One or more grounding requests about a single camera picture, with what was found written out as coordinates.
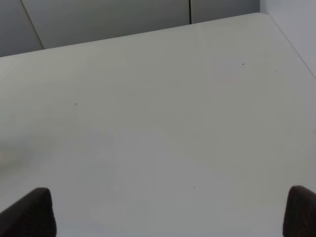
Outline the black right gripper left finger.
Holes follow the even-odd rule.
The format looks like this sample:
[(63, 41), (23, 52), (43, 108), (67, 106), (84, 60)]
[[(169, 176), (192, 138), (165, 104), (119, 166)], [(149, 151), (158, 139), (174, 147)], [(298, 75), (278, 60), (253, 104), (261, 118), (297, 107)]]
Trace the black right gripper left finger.
[(57, 225), (48, 188), (35, 188), (0, 213), (2, 237), (55, 237)]

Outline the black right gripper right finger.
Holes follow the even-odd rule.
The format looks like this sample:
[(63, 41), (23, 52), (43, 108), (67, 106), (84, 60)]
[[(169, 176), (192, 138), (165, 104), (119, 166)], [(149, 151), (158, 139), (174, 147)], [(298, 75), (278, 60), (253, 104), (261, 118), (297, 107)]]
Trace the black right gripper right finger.
[(289, 190), (282, 235), (284, 237), (316, 237), (316, 194), (303, 186)]

